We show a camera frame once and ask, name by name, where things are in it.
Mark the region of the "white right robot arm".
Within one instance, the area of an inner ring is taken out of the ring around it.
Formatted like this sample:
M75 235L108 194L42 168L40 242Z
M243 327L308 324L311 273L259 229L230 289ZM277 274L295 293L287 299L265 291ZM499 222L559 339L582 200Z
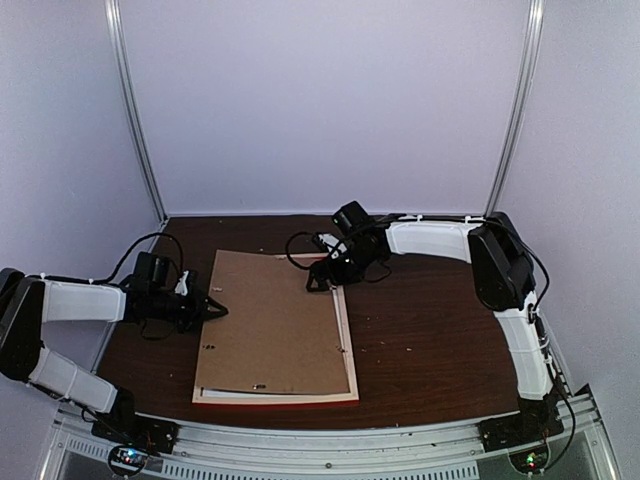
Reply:
M534 278L540 264L506 214L374 217L352 201L331 220L341 235L314 234L314 243L326 255L307 267L307 291L359 283L372 264L382 264L393 255L435 256L469 264L476 296L497 319L515 368L520 413L513 419L513 433L530 442L550 426L556 401Z

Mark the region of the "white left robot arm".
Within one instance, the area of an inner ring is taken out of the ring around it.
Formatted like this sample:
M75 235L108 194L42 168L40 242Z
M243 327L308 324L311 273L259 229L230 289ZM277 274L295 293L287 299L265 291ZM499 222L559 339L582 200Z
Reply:
M200 289L196 274L179 273L166 285L171 261L141 253L119 283L1 271L1 374L105 416L106 429L123 444L137 442L144 424L124 388L97 376L50 348L45 329L57 324L139 324L159 320L184 333L227 315L225 306Z

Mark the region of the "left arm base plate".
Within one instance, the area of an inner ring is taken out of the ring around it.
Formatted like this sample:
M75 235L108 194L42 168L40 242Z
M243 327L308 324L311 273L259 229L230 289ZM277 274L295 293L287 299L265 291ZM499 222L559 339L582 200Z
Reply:
M175 422L141 415L129 420L98 415L91 427L95 437L135 446L151 454L172 454L178 432L179 425Z

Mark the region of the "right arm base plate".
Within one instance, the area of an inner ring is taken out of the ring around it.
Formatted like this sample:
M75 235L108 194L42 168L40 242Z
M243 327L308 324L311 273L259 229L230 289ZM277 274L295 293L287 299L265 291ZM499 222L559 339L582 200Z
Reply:
M542 425L526 426L521 414L483 420L478 425L485 452L543 442L550 436L564 432L561 420L550 420Z

